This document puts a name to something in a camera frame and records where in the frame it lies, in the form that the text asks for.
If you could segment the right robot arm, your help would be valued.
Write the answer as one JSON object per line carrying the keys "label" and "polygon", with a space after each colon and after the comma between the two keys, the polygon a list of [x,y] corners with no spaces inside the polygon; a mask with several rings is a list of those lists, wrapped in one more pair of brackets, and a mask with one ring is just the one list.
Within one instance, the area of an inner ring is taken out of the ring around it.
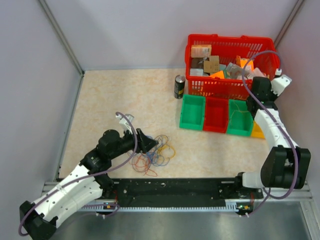
{"label": "right robot arm", "polygon": [[311,153],[307,148],[299,147],[289,136],[275,104],[291,82],[286,75],[278,75],[273,80],[256,76],[252,80],[246,106],[262,130],[270,152],[259,171],[240,174],[242,180],[233,185],[233,192],[239,198],[245,198],[252,189],[283,188],[292,191],[302,189],[305,184]]}

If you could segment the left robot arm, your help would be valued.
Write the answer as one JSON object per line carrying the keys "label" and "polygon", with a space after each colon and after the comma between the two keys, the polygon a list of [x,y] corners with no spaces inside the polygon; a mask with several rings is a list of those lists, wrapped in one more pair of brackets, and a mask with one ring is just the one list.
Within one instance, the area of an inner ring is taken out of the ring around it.
{"label": "left robot arm", "polygon": [[139,128],[127,130],[123,136],[114,129],[105,131],[97,146],[67,177],[42,197],[20,205],[19,235],[29,235],[33,240],[50,239],[65,220],[86,204],[113,194],[114,182],[107,174],[113,171],[113,159],[127,152],[145,154],[157,144]]}

